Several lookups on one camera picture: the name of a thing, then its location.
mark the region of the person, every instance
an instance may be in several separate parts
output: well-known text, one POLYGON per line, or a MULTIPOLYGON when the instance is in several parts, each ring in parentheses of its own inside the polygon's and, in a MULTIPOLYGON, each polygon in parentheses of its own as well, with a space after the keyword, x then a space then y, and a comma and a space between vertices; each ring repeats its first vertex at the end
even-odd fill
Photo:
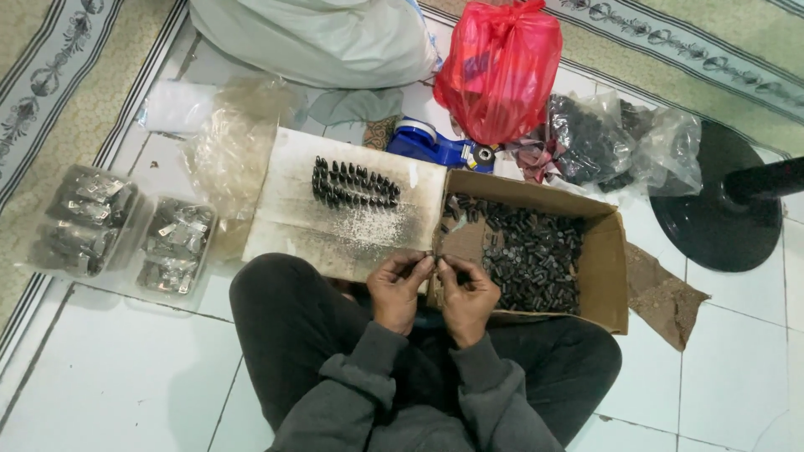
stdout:
POLYGON ((269 451, 562 451, 619 373, 617 342, 580 318, 487 327, 500 290, 469 261, 396 253, 367 288, 371 310, 277 253, 233 280, 269 451), (413 328, 433 272, 445 328, 413 328))

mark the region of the black pants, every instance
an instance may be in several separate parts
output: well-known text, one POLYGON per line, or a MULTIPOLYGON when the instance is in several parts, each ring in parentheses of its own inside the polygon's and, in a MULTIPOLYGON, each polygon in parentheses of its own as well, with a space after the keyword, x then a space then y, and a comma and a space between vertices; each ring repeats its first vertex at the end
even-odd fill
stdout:
MULTIPOLYGON (((318 369, 354 349, 371 312, 344 298, 307 262, 265 254, 229 290, 237 334, 263 414, 276 430, 319 382, 318 369)), ((578 318, 489 328, 501 358, 526 373, 527 401, 566 446, 592 415, 620 370, 617 342, 578 318)), ((394 406, 427 404, 457 415, 457 369, 443 330, 416 330, 396 362, 394 406)))

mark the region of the hoodie sleeve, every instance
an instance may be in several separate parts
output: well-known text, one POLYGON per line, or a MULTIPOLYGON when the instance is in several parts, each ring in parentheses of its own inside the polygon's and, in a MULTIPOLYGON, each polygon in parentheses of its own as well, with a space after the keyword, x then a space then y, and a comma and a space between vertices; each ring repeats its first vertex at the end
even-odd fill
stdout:
POLYGON ((377 408, 390 409, 394 360, 408 340, 369 322, 350 356, 329 358, 324 381, 293 406, 269 451, 362 451, 377 408))
POLYGON ((478 450, 564 452, 525 398, 525 371, 501 360, 486 336, 472 347, 451 350, 461 374, 461 411, 478 439, 478 450))

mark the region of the gray hoodie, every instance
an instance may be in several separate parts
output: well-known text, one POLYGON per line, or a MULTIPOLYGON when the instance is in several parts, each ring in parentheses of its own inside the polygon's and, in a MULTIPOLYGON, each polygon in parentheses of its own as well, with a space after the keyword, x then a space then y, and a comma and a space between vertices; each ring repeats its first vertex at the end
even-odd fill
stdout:
POLYGON ((486 334, 450 354, 461 374, 461 420, 426 405, 400 410, 388 425, 374 425, 396 392, 389 377, 408 340, 370 322, 350 356, 334 355, 326 378, 290 410, 269 451, 276 452, 563 452, 525 400, 525 372, 497 357, 486 334))

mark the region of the red plastic bag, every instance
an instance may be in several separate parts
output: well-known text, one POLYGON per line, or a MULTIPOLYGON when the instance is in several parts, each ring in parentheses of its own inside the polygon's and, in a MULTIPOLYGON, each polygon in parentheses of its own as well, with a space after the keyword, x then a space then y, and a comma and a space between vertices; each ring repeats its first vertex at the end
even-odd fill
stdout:
POLYGON ((455 26, 433 95, 476 142, 510 142, 539 124, 563 42, 543 7, 469 2, 455 26))

